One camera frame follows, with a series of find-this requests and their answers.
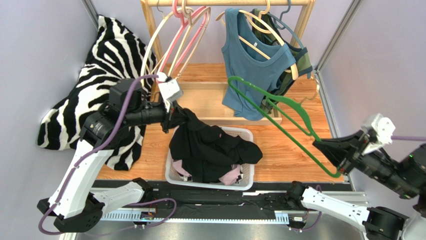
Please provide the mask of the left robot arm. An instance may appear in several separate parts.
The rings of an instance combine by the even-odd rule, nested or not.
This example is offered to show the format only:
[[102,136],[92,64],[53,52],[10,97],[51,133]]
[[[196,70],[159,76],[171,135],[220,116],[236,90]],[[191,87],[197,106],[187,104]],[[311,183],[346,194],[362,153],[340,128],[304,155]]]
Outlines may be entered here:
[[145,100],[144,77],[121,79],[109,90],[108,100],[83,124],[74,157],[54,194],[41,199],[43,218],[54,217],[56,234],[84,233],[119,208],[157,203],[152,187],[142,178],[107,191],[91,188],[105,162],[129,136],[131,127],[160,124],[167,133],[174,127],[177,100],[183,95],[178,81],[163,73],[154,80],[160,90],[157,102]]

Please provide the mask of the black top green trim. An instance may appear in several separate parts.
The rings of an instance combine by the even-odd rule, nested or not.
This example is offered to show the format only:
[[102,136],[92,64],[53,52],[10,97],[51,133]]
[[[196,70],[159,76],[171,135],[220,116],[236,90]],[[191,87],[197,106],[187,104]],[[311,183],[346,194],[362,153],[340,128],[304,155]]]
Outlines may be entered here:
[[182,167],[192,175],[193,182],[213,182],[229,172],[232,165],[255,165],[262,159],[263,153],[255,143],[202,122],[188,108],[183,110],[187,122],[177,126],[169,150],[173,160],[182,160]]

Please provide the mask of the olive green tank top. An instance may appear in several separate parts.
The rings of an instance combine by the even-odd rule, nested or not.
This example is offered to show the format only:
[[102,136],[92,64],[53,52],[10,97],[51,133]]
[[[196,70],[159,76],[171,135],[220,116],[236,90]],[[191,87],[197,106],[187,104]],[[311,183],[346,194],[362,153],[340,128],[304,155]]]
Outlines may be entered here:
[[[299,47],[295,47],[289,42],[286,42],[286,45],[295,59],[298,75],[300,77],[307,75],[307,77],[310,78],[313,66],[309,58],[308,49],[302,44],[296,33],[282,21],[282,15],[280,17],[276,17],[269,12],[267,14],[263,14],[261,16],[261,20],[267,23],[278,35],[280,35],[280,30],[288,30],[291,33],[291,35],[296,39],[296,42],[299,44]],[[262,43],[266,45],[278,46],[280,44],[277,38],[271,33],[261,32],[255,27],[252,27],[252,32]],[[283,72],[279,77],[277,86],[270,90],[269,93],[276,96],[283,96],[288,92],[294,82],[295,81],[293,80],[290,72]]]

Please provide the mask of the mauve tank top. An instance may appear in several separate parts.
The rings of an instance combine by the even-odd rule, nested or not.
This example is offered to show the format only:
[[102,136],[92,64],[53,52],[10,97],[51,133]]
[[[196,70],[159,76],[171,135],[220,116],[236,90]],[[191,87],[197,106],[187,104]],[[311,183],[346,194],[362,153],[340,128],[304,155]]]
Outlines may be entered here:
[[[182,160],[173,160],[173,169],[178,173],[180,179],[182,179],[184,182],[193,182],[192,175],[186,170],[184,170],[184,168],[182,167],[182,163]],[[218,178],[215,181],[209,181],[209,183],[222,183],[225,186],[230,186],[239,183],[239,181],[242,180],[244,177],[242,169],[242,165],[233,164],[231,166],[230,171],[228,171],[226,174],[224,174],[222,177]]]

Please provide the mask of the blue tank top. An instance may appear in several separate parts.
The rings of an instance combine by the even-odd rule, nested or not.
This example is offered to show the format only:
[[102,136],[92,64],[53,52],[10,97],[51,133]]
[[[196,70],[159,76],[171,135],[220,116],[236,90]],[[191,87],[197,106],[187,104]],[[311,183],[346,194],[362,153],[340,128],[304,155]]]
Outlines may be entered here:
[[[238,76],[265,91],[279,87],[280,76],[296,63],[287,44],[267,45],[252,32],[247,18],[237,8],[224,12],[226,41],[222,47],[227,77]],[[259,121],[263,115],[257,110],[264,94],[240,81],[232,81],[240,92],[228,87],[223,105],[234,111],[235,117]]]

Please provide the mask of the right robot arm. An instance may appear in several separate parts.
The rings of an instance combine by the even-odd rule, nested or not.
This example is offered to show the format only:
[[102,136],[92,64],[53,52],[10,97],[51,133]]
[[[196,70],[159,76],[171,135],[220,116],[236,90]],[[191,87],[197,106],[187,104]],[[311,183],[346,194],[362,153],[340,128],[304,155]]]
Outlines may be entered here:
[[426,146],[419,145],[402,160],[384,150],[385,141],[373,130],[313,145],[364,190],[370,205],[358,205],[321,192],[299,181],[284,195],[293,208],[332,216],[357,228],[369,240],[423,240],[426,237]]

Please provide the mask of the cream hanger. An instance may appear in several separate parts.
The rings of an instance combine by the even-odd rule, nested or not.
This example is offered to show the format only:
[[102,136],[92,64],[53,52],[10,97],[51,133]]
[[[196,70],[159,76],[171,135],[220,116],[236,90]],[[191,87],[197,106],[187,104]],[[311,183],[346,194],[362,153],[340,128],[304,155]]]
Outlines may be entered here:
[[[196,48],[198,47],[205,30],[209,24],[211,16],[211,8],[209,6],[200,6],[197,9],[192,9],[187,6],[185,0],[181,1],[181,7],[178,7],[178,1],[171,2],[172,11],[164,15],[159,25],[156,25],[152,8],[147,0],[142,0],[141,5],[143,8],[145,20],[151,39],[146,47],[145,54],[142,61],[141,71],[148,68],[148,59],[151,53],[157,57],[157,62],[149,72],[150,74],[157,75],[158,72],[165,72],[166,63],[175,48],[179,45],[175,53],[174,59],[168,68],[167,76],[175,77],[178,80],[191,58],[193,57]],[[165,53],[162,52],[161,43],[157,40],[158,34],[169,19],[178,19],[180,27],[173,37]]]

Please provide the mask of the wooden hanger with blue top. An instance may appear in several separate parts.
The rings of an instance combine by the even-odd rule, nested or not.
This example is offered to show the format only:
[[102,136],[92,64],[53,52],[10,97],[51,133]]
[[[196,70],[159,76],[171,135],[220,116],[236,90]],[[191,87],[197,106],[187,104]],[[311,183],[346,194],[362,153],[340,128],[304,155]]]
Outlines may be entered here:
[[[239,76],[253,80],[265,75],[268,84],[274,84],[276,78],[290,68],[293,80],[299,78],[294,57],[285,41],[263,20],[259,14],[252,14],[243,9],[228,8],[216,17],[221,21],[225,16],[225,43],[221,48],[226,77]],[[269,46],[260,42],[250,26],[257,30],[271,33],[279,45]]]

